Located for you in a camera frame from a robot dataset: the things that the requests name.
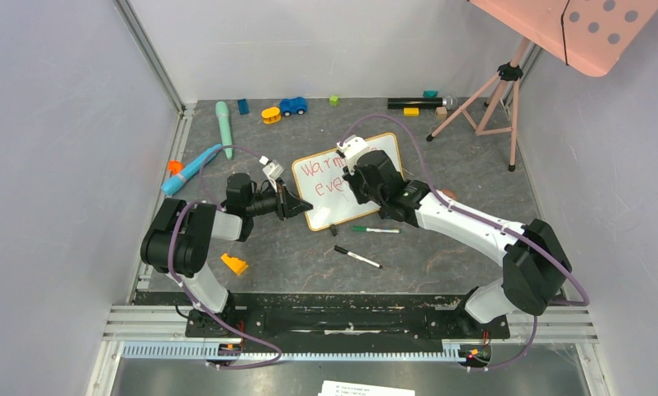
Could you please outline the yellow framed whiteboard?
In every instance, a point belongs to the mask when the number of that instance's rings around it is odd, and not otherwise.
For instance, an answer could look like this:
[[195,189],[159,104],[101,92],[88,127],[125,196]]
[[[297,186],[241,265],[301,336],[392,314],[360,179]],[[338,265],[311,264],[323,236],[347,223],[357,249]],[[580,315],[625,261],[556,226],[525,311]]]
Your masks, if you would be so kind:
[[373,202],[357,203],[343,179],[345,166],[335,149],[299,158],[291,165],[300,198],[313,205],[312,210],[305,212],[309,230],[320,231],[379,210]]

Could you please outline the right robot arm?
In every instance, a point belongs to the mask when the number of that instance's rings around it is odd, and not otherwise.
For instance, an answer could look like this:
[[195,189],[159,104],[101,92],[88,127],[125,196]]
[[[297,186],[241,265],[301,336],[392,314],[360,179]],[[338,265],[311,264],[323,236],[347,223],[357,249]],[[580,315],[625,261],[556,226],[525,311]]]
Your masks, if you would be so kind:
[[375,203],[382,217],[453,238],[501,267],[498,280],[476,287],[460,303],[455,324],[461,334],[475,337],[515,310],[540,316],[553,304],[571,268],[547,223],[506,222],[458,204],[425,182],[404,179],[382,150],[337,153],[357,203]]

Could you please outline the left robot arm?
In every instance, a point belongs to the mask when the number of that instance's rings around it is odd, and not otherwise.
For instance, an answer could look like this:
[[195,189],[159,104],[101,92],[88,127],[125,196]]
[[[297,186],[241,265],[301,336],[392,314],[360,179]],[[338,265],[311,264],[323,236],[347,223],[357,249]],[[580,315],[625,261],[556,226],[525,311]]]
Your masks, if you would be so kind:
[[282,179],[259,190],[246,173],[228,177],[225,194],[222,211],[210,203],[165,199],[140,245],[142,262],[188,290],[195,309],[208,308],[206,325],[222,337],[237,328],[238,314],[226,307],[230,292],[206,264],[211,241],[244,242],[258,216],[274,214],[284,220],[314,208]]

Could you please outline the green capped marker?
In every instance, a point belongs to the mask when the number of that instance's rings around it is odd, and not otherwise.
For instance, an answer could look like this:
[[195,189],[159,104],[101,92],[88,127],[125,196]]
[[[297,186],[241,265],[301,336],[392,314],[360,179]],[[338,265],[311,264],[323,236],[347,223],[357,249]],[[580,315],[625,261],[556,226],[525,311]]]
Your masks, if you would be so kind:
[[372,227],[357,226],[357,225],[352,226],[351,230],[359,233],[393,233],[393,234],[401,233],[400,229],[372,228]]

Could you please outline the black capped marker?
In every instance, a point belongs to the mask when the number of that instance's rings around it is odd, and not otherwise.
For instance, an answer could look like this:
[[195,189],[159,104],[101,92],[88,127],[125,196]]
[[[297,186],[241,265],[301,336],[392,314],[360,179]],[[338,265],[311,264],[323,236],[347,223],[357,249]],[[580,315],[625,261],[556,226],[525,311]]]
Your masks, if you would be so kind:
[[340,253],[340,254],[343,254],[343,255],[345,255],[345,256],[349,256],[349,257],[351,257],[351,258],[354,258],[354,259],[356,259],[356,260],[359,260],[360,262],[365,262],[366,264],[369,264],[369,265],[371,265],[371,266],[374,266],[375,268],[378,268],[378,269],[382,269],[382,268],[383,268],[383,265],[382,265],[382,264],[379,264],[379,263],[377,263],[377,262],[374,262],[373,260],[368,259],[368,258],[366,258],[366,257],[363,257],[363,256],[361,256],[361,255],[358,255],[357,253],[352,252],[352,251],[348,250],[348,249],[345,248],[345,247],[340,247],[340,246],[338,246],[338,245],[334,245],[334,251],[335,251],[335,252],[338,252],[338,253]]

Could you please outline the yellow block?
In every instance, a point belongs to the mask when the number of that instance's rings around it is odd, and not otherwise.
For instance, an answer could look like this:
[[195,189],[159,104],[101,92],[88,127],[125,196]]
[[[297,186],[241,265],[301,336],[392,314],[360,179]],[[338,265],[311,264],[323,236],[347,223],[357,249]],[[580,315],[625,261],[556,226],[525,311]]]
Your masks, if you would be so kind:
[[405,117],[418,117],[420,110],[418,107],[405,107],[403,109],[403,115]]

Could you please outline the orange lego brick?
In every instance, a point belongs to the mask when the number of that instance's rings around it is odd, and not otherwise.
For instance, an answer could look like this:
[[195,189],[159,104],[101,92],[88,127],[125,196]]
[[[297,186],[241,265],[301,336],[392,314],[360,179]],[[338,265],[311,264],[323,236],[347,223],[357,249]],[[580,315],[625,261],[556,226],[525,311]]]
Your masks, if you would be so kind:
[[457,195],[450,190],[442,190],[442,193],[445,194],[448,198],[455,200],[457,198]]

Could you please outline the orange wedge toy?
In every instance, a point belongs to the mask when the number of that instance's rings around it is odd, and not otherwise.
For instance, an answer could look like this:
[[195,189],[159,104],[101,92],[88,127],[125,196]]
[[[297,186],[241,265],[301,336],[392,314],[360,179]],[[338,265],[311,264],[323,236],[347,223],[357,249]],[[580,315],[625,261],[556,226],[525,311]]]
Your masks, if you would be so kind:
[[246,261],[237,257],[232,257],[228,253],[222,254],[220,259],[237,276],[243,275],[249,268]]

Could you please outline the wooden block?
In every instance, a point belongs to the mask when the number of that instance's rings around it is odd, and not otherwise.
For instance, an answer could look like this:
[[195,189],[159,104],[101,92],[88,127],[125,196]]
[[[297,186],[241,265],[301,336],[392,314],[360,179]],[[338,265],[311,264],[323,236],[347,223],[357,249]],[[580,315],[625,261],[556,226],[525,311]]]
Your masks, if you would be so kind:
[[434,114],[437,120],[446,120],[449,112],[445,106],[439,106],[435,109]]

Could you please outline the blue toy car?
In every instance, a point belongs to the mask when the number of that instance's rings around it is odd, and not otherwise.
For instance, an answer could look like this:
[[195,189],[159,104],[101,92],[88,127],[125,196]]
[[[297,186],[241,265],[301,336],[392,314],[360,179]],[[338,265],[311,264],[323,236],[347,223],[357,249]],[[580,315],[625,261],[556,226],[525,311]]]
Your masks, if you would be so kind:
[[304,115],[308,111],[308,105],[304,97],[283,98],[279,102],[279,109],[283,117]]

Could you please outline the black microphone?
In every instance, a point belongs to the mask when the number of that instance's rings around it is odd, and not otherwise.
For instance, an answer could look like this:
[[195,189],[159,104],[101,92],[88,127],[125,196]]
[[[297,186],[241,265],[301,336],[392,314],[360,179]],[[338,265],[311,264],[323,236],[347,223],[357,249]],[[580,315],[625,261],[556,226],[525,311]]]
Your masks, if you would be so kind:
[[394,97],[387,99],[387,108],[390,110],[403,108],[436,109],[438,107],[451,110],[458,105],[458,98],[449,95],[445,97]]

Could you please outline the mint green toy crayon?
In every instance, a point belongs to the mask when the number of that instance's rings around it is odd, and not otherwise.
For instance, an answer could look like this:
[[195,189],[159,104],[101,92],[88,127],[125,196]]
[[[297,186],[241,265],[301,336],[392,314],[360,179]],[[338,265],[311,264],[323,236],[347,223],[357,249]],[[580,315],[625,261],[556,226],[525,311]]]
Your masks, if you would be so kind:
[[218,120],[221,144],[224,146],[223,151],[228,159],[234,156],[232,148],[233,140],[230,127],[230,109],[224,101],[218,101],[215,104],[215,116]]

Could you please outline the blue toy crayon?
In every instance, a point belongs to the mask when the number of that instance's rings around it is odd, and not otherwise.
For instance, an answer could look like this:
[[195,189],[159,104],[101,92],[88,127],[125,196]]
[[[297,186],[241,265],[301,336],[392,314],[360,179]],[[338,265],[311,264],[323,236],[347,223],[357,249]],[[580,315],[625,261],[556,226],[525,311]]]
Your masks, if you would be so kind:
[[205,152],[200,154],[187,165],[182,163],[185,168],[177,175],[169,175],[168,179],[166,179],[160,187],[161,192],[166,196],[175,195],[192,177],[194,177],[201,170],[204,165],[207,165],[209,161],[216,157],[218,152],[221,151],[221,147],[221,144],[216,144],[208,148]]

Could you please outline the white paper sheet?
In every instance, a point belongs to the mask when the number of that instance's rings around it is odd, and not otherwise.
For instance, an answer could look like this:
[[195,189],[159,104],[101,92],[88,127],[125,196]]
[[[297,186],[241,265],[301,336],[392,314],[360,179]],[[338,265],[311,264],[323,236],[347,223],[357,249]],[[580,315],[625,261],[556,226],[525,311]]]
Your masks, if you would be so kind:
[[412,389],[325,380],[318,396],[415,396]]

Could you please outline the pink perforated panel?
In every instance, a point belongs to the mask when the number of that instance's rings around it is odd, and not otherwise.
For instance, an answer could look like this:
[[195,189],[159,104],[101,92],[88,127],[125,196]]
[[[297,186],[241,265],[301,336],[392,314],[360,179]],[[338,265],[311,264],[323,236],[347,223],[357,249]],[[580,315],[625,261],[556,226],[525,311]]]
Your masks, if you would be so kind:
[[473,0],[584,75],[599,78],[658,12],[658,0]]

